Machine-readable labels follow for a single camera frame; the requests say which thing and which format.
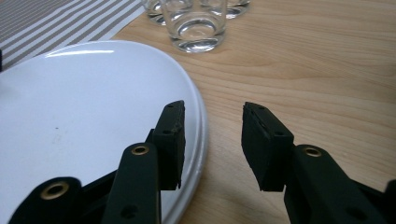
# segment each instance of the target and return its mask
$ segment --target white plate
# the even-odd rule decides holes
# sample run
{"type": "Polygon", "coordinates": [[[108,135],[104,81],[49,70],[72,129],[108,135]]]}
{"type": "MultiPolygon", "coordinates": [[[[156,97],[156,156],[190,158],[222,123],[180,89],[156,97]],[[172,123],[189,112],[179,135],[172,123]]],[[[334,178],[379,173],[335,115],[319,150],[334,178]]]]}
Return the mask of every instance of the white plate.
{"type": "Polygon", "coordinates": [[[184,100],[181,189],[163,191],[163,223],[175,223],[201,175],[207,120],[183,68],[152,47],[90,42],[55,50],[0,74],[0,223],[42,182],[82,185],[117,169],[122,151],[144,142],[163,107],[184,100]]]}

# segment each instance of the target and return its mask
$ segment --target clear glass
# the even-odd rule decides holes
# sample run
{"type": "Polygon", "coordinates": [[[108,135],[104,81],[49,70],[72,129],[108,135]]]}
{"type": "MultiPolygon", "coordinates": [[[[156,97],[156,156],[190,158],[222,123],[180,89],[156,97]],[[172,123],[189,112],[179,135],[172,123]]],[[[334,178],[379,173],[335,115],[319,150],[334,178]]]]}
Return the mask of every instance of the clear glass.
{"type": "Polygon", "coordinates": [[[151,21],[159,25],[165,25],[160,0],[141,0],[141,2],[151,21]]]}
{"type": "Polygon", "coordinates": [[[228,0],[227,19],[233,19],[248,10],[250,0],[228,0]]]}
{"type": "Polygon", "coordinates": [[[160,0],[160,3],[176,48],[205,52],[223,41],[227,0],[160,0]]]}

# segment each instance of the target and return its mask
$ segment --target table surface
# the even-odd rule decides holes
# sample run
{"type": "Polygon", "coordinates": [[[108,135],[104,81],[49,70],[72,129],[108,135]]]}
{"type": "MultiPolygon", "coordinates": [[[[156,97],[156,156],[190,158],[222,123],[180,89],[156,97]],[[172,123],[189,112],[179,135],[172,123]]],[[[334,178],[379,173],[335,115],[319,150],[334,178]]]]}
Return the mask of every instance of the table surface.
{"type": "Polygon", "coordinates": [[[396,178],[396,1],[252,0],[210,52],[170,45],[145,14],[114,39],[167,52],[201,92],[209,122],[202,179],[180,223],[289,223],[282,192],[259,191],[241,148],[245,102],[268,107],[295,144],[327,150],[348,176],[396,178]]]}

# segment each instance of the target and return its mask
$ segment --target striped placemat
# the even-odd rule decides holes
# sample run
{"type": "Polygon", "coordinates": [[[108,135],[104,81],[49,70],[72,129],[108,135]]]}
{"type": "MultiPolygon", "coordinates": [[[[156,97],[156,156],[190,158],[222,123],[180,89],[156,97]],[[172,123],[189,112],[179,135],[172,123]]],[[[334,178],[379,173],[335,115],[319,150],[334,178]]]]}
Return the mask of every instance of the striped placemat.
{"type": "Polygon", "coordinates": [[[0,0],[3,70],[53,49],[110,39],[143,11],[140,0],[0,0]]]}

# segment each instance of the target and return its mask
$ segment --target wood grain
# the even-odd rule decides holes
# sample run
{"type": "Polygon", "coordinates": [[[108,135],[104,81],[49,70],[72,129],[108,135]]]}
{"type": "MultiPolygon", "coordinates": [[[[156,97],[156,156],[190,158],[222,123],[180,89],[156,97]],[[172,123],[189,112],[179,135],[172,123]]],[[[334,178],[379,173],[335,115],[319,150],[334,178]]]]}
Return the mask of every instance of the wood grain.
{"type": "Polygon", "coordinates": [[[269,107],[296,144],[329,151],[352,179],[383,190],[396,178],[396,1],[252,0],[207,53],[170,45],[146,15],[116,39],[167,52],[208,113],[201,182],[180,223],[289,223],[283,193],[260,192],[240,147],[242,106],[269,107]]]}

